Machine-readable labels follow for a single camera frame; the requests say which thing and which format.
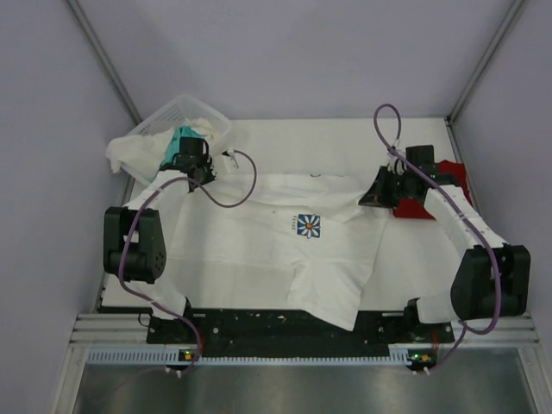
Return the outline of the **white peace flower t-shirt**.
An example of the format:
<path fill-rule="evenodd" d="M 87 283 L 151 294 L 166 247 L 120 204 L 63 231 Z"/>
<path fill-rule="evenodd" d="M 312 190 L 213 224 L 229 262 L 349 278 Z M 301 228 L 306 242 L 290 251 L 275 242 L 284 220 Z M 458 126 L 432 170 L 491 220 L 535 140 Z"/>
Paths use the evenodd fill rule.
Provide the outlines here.
<path fill-rule="evenodd" d="M 124 288 L 165 319 L 203 287 L 215 304 L 297 309 L 352 330 L 388 214 L 363 207 L 367 179 L 233 174 L 190 189 L 160 172 L 129 202 L 160 215 L 168 264 L 153 283 Z"/>

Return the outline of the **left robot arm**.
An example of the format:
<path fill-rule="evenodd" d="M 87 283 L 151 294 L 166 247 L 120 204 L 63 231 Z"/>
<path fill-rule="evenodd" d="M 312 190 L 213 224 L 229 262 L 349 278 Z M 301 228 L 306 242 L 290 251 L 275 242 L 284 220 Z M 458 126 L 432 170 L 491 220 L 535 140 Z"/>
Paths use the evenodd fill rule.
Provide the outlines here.
<path fill-rule="evenodd" d="M 204 138 L 179 138 L 176 152 L 138 196 L 122 207 L 110 207 L 103 218 L 103 268 L 121 288 L 149 305 L 166 321 L 177 342 L 195 334 L 195 321 L 185 314 L 186 297 L 165 275 L 185 196 L 216 178 L 210 146 Z"/>

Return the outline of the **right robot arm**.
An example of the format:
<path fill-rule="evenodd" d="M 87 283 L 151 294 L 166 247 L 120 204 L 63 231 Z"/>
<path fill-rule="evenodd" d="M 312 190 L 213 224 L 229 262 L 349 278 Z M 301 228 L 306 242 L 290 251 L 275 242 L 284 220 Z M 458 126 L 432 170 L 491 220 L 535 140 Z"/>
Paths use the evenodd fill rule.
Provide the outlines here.
<path fill-rule="evenodd" d="M 461 181 L 442 172 L 431 145 L 408 147 L 403 158 L 382 166 L 359 204 L 396 210 L 405 200 L 423 206 L 441 226 L 460 257 L 441 293 L 413 298 L 405 307 L 405 335 L 420 342 L 434 323 L 517 317 L 525 313 L 530 252 L 497 235 L 471 205 Z"/>

